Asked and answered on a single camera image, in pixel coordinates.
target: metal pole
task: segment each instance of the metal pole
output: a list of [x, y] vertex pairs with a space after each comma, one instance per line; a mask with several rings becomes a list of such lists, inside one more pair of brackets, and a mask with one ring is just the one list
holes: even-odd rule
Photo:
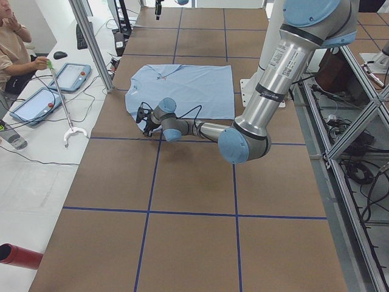
[[62, 95], [62, 91], [61, 91], [60, 85], [58, 84], [57, 76], [55, 75], [55, 71], [54, 71], [54, 68], [51, 65], [51, 63], [49, 64], [49, 68], [50, 68], [51, 75], [53, 75], [55, 87], [57, 87], [58, 95], [60, 96], [60, 99], [61, 99], [61, 102], [62, 102], [62, 106], [63, 106], [63, 108], [65, 110], [65, 115], [66, 115], [66, 118], [67, 118], [67, 122], [69, 123], [70, 128], [73, 130], [73, 122], [72, 122], [71, 116], [69, 114], [69, 111], [67, 110], [66, 102], [64, 100], [64, 95]]
[[97, 67], [98, 73], [100, 74], [101, 79], [103, 80], [104, 86], [107, 92], [113, 90], [112, 80], [108, 74], [107, 68], [104, 64], [104, 59], [96, 38], [93, 34], [92, 28], [89, 26], [88, 16], [86, 14], [82, 0], [69, 0], [69, 3], [72, 7], [75, 19], [77, 20], [78, 25], [83, 33], [83, 36], [88, 44], [88, 49], [92, 55], [93, 61]]

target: keyboard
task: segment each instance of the keyboard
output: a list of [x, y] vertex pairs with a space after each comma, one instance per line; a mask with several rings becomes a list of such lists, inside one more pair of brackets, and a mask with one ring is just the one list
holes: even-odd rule
[[[89, 22], [89, 25], [91, 26], [91, 29], [92, 29], [92, 31], [93, 31], [93, 25], [92, 25], [92, 23]], [[82, 50], [82, 49], [88, 48], [88, 45], [86, 44], [86, 40], [85, 40], [85, 38], [84, 38], [84, 36], [83, 36], [83, 33], [82, 33], [81, 28], [80, 28], [80, 26], [78, 25], [78, 23], [77, 23], [77, 25], [75, 26], [75, 36], [76, 36], [76, 38], [77, 38], [77, 49], [78, 49], [78, 50]]]

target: black cable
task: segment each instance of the black cable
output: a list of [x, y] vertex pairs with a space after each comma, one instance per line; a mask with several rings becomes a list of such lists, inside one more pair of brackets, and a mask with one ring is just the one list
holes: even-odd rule
[[388, 76], [388, 73], [389, 73], [389, 67], [388, 67], [388, 69], [387, 69], [387, 72], [385, 73], [384, 87], [386, 87], [386, 85], [387, 85], [387, 76]]
[[[352, 190], [352, 188], [351, 188], [351, 186], [350, 186], [350, 183], [349, 183], [349, 181], [348, 181], [348, 178], [347, 178], [347, 176], [346, 176], [344, 170], [343, 170], [342, 168], [340, 168], [340, 169], [342, 170], [342, 172], [343, 172], [343, 174], [344, 174], [345, 182], [346, 182], [348, 191], [350, 192], [350, 194], [353, 194], [354, 191]], [[357, 205], [357, 202], [356, 202], [354, 196], [351, 196], [351, 199], [352, 199], [352, 201], [353, 201], [355, 207], [359, 209], [359, 207], [358, 207], [358, 205]], [[358, 218], [359, 218], [359, 221], [360, 221], [360, 223], [361, 223], [361, 227], [362, 227], [362, 229], [363, 229], [363, 232], [365, 233], [367, 242], [368, 242], [368, 244], [369, 244], [369, 247], [370, 247], [370, 250], [371, 250], [371, 255], [373, 256], [373, 259], [374, 259], [374, 261], [376, 262], [376, 265], [377, 265], [377, 267], [378, 267], [378, 269], [379, 269], [380, 276], [384, 279], [385, 276], [384, 276], [384, 272], [382, 271], [383, 266], [380, 264], [379, 259], [378, 259], [378, 257], [377, 257], [377, 254], [376, 254], [376, 252], [375, 252], [375, 249], [377, 248], [377, 246], [374, 246], [373, 243], [371, 242], [370, 235], [369, 235], [369, 233], [368, 233], [368, 231], [367, 231], [367, 227], [366, 227], [365, 223], [364, 223], [363, 220], [362, 220], [362, 217], [361, 217], [361, 215], [360, 215], [360, 212], [357, 212], [357, 216], [358, 216]]]
[[316, 76], [320, 73], [320, 71], [322, 71], [322, 70], [319, 70], [319, 71], [317, 71], [315, 74], [312, 74], [312, 75], [310, 75], [310, 76], [308, 76], [308, 77], [305, 77], [305, 78], [303, 78], [303, 79], [299, 79], [299, 80], [297, 80], [297, 81], [294, 81], [291, 85], [296, 84], [296, 83], [301, 83], [301, 82], [303, 82], [303, 81], [305, 81], [305, 80], [308, 80], [308, 79], [311, 79], [311, 78], [313, 78], [313, 77], [316, 77]]
[[52, 77], [52, 76], [51, 76], [51, 75], [41, 75], [41, 76], [38, 77], [38, 76], [35, 75], [35, 77], [32, 77], [32, 78], [26, 80], [26, 82], [23, 83], [23, 85], [22, 85], [22, 90], [24, 89], [24, 87], [26, 87], [26, 85], [28, 84], [28, 82], [30, 82], [31, 80], [34, 80], [34, 79], [43, 79], [42, 77]]
[[361, 217], [362, 217], [362, 220], [363, 220], [364, 223], [369, 222], [369, 220], [371, 218], [371, 205], [372, 205], [371, 204], [371, 196], [373, 194], [373, 190], [374, 190], [374, 187], [376, 186], [378, 178], [380, 177], [381, 174], [383, 174], [383, 172], [378, 172], [377, 175], [374, 177], [374, 181], [371, 184], [370, 190], [368, 192], [368, 195], [367, 195], [367, 206], [366, 206], [366, 208], [364, 208], [364, 210], [362, 211], [362, 214], [361, 214]]
[[189, 113], [191, 113], [192, 111], [194, 111], [196, 108], [200, 108], [199, 111], [197, 112], [197, 115], [196, 115], [196, 117], [198, 117], [198, 115], [199, 115], [199, 113], [200, 113], [200, 111], [201, 111], [201, 109], [202, 109], [202, 106], [201, 106], [201, 105], [198, 105], [198, 106], [192, 108], [190, 111], [188, 111], [187, 113], [183, 114], [181, 117], [178, 117], [177, 119], [182, 119], [182, 118], [185, 117], [187, 114], [189, 114]]
[[153, 110], [153, 108], [152, 108], [148, 103], [146, 103], [146, 102], [142, 102], [142, 103], [140, 104], [140, 107], [142, 107], [143, 104], [145, 104], [145, 105], [148, 106], [151, 110]]
[[30, 120], [24, 120], [24, 119], [22, 119], [21, 117], [19, 117], [18, 114], [16, 114], [16, 113], [13, 112], [13, 111], [10, 111], [10, 110], [8, 109], [8, 112], [13, 113], [14, 115], [18, 116], [19, 119], [22, 120], [22, 122], [17, 122], [17, 123], [12, 123], [12, 124], [10, 124], [10, 126], [11, 126], [13, 129], [21, 128], [21, 127], [23, 127], [23, 126], [25, 126], [25, 125], [28, 125], [28, 124], [30, 124], [30, 123], [33, 123], [33, 122], [35, 122], [36, 120], [41, 119], [41, 118], [43, 118], [43, 117], [49, 115], [49, 114], [55, 109], [55, 103], [56, 103], [56, 101], [55, 101], [54, 92], [53, 92], [53, 91], [52, 91], [52, 90], [51, 90], [51, 89], [50, 89], [50, 88], [49, 88], [49, 87], [40, 79], [40, 77], [38, 77], [38, 76], [35, 75], [35, 78], [38, 79], [38, 80], [47, 88], [47, 90], [50, 91], [51, 94], [53, 95], [53, 107], [51, 107], [51, 108], [50, 108], [46, 113], [44, 113], [42, 116], [35, 117], [35, 118], [33, 118], [33, 119], [30, 119]]
[[14, 152], [14, 151], [11, 151], [11, 150], [8, 150], [6, 148], [4, 148], [3, 146], [0, 145], [0, 148], [4, 149], [5, 151], [7, 152], [10, 152], [10, 153], [14, 153], [14, 154], [17, 154], [19, 156], [22, 156], [24, 159], [28, 160], [28, 161], [31, 161], [31, 162], [38, 162], [40, 164], [56, 164], [56, 165], [70, 165], [70, 166], [78, 166], [79, 164], [76, 164], [76, 163], [59, 163], [59, 162], [42, 162], [42, 161], [39, 161], [39, 160], [32, 160], [30, 158], [27, 158], [25, 157], [24, 155], [18, 153], [18, 152]]
[[345, 167], [348, 177], [356, 183], [360, 185], [367, 185], [373, 182], [373, 173], [360, 161], [349, 161], [345, 164]]
[[370, 153], [389, 153], [389, 149], [378, 149], [372, 146], [367, 146], [367, 148]]
[[290, 89], [290, 88], [288, 89], [288, 91], [289, 91], [289, 94], [291, 95], [291, 98], [292, 98], [292, 100], [294, 101], [294, 95], [293, 95], [293, 92], [291, 91], [291, 89]]
[[196, 116], [195, 116], [194, 119], [193, 119], [193, 126], [194, 126], [194, 128], [196, 129], [196, 134], [199, 134], [200, 137], [204, 137], [204, 138], [208, 139], [208, 140], [211, 141], [211, 142], [217, 143], [217, 141], [215, 141], [215, 140], [213, 140], [212, 138], [208, 137], [208, 136], [205, 135], [204, 133], [201, 133], [201, 129], [200, 129], [200, 131], [199, 131], [198, 128], [197, 128], [196, 119], [197, 119], [197, 117], [199, 116], [199, 113], [200, 113], [201, 109], [202, 109], [202, 106], [200, 105], [199, 111], [197, 112]]
[[135, 12], [135, 11], [132, 11], [132, 10], [130, 10], [130, 9], [126, 9], [127, 11], [130, 11], [130, 12], [133, 12], [133, 13], [135, 13], [135, 14], [139, 14], [139, 13], [137, 13], [137, 12]]
[[[380, 167], [379, 167], [377, 164], [374, 164], [374, 163], [372, 163], [372, 162], [370, 162], [370, 161], [366, 161], [366, 160], [361, 160], [361, 161], [351, 161], [351, 156], [350, 156], [350, 158], [349, 158], [348, 161], [345, 161], [345, 160], [343, 159], [343, 160], [341, 160], [341, 161], [339, 162], [340, 165], [344, 165], [344, 166], [346, 167], [346, 171], [343, 171], [343, 169], [341, 168], [342, 171], [343, 171], [343, 173], [345, 174], [345, 178], [347, 178], [347, 179], [350, 178], [350, 176], [349, 176], [349, 166], [353, 166], [353, 164], [355, 164], [355, 163], [361, 163], [361, 162], [370, 164], [370, 165], [372, 165], [372, 166], [374, 166], [374, 167], [380, 169]], [[360, 215], [361, 215], [361, 219], [363, 220], [364, 223], [367, 223], [367, 222], [370, 220], [370, 218], [371, 218], [371, 207], [372, 207], [372, 205], [374, 205], [374, 204], [378, 205], [379, 207], [381, 207], [381, 208], [383, 208], [384, 210], [386, 210], [386, 211], [389, 212], [388, 209], [386, 209], [386, 208], [384, 208], [383, 206], [381, 206], [380, 204], [378, 204], [379, 202], [381, 202], [382, 200], [386, 199], [386, 198], [389, 196], [389, 189], [388, 189], [388, 191], [386, 192], [386, 194], [385, 194], [384, 196], [381, 196], [380, 198], [378, 198], [378, 199], [376, 199], [376, 200], [372, 200], [372, 199], [371, 199], [371, 196], [372, 196], [372, 194], [373, 194], [374, 187], [375, 187], [375, 185], [376, 185], [376, 183], [377, 183], [377, 180], [378, 180], [378, 178], [380, 177], [380, 175], [385, 175], [385, 177], [386, 177], [386, 179], [387, 179], [387, 181], [388, 181], [388, 185], [389, 185], [389, 176], [386, 174], [386, 172], [380, 172], [380, 171], [378, 171], [378, 173], [376, 174], [376, 176], [375, 176], [374, 178], [370, 179], [371, 177], [369, 177], [369, 179], [367, 179], [367, 178], [365, 177], [365, 179], [362, 179], [362, 181], [358, 181], [358, 179], [355, 180], [355, 179], [353, 178], [353, 180], [354, 180], [355, 182], [357, 182], [357, 183], [360, 184], [360, 188], [359, 188], [360, 193], [367, 199], [367, 205], [366, 205], [366, 207], [363, 209], [363, 211], [362, 211], [361, 214], [360, 214]], [[363, 191], [362, 191], [362, 186], [363, 186], [363, 185], [367, 185], [367, 184], [370, 184], [370, 189], [369, 189], [368, 195], [365, 195], [365, 194], [363, 193]], [[368, 217], [367, 217], [366, 220], [364, 220], [363, 218], [364, 218], [364, 216], [365, 216], [366, 213], [368, 214]]]
[[347, 105], [351, 105], [352, 107], [358, 108], [361, 110], [360, 107], [353, 104], [355, 102], [355, 99], [351, 98], [349, 100], [346, 100], [346, 96], [344, 94], [334, 94], [325, 90], [322, 90], [322, 88], [318, 87], [316, 84], [311, 85], [311, 89], [313, 89], [315, 92], [319, 92], [320, 94], [326, 96], [328, 99], [331, 99], [335, 102], [342, 102]]
[[111, 54], [111, 53], [107, 53], [107, 54], [110, 55], [111, 57], [119, 57], [119, 56], [113, 55], [113, 54]]
[[[81, 123], [81, 122], [83, 122], [83, 121], [86, 119], [89, 110], [91, 109], [93, 103], [94, 103], [95, 100], [96, 100], [96, 98], [95, 98], [93, 95], [86, 93], [86, 90], [87, 90], [89, 87], [91, 87], [91, 85], [93, 84], [93, 82], [95, 82], [96, 79], [99, 78], [99, 77], [100, 77], [99, 75], [98, 75], [98, 76], [95, 76], [95, 77], [93, 78], [91, 84], [89, 84], [84, 90], [82, 90], [81, 92], [79, 92], [75, 97], [73, 97], [72, 99], [69, 99], [69, 100], [66, 101], [66, 103], [71, 102], [71, 101], [73, 101], [74, 99], [76, 99], [76, 98], [77, 98], [80, 94], [82, 94], [82, 93], [83, 93], [83, 94], [86, 94], [87, 96], [90, 96], [90, 97], [93, 98], [91, 104], [88, 106], [88, 108], [87, 108], [87, 110], [86, 110], [86, 114], [85, 114], [84, 118], [83, 118], [82, 120], [72, 120], [73, 122]], [[49, 120], [49, 119], [44, 119], [44, 121], [48, 121], [48, 122], [59, 122], [59, 121], [61, 121], [61, 120], [66, 120], [66, 119], [59, 119], [59, 120]]]

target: person's hand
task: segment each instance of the person's hand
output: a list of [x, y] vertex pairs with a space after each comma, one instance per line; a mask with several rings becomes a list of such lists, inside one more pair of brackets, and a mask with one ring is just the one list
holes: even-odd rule
[[18, 20], [16, 19], [16, 16], [14, 13], [12, 13], [11, 18], [7, 18], [7, 22], [4, 24], [6, 27], [8, 27], [9, 29], [14, 30], [14, 31], [20, 29], [20, 24], [19, 24]]
[[36, 70], [45, 70], [47, 68], [47, 62], [49, 61], [46, 57], [37, 57], [34, 62], [34, 68]]

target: red cylinder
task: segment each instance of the red cylinder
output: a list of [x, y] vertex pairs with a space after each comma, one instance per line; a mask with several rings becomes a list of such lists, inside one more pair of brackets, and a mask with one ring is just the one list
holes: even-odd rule
[[42, 254], [21, 248], [20, 246], [4, 243], [0, 246], [0, 263], [20, 266], [28, 269], [38, 269]]

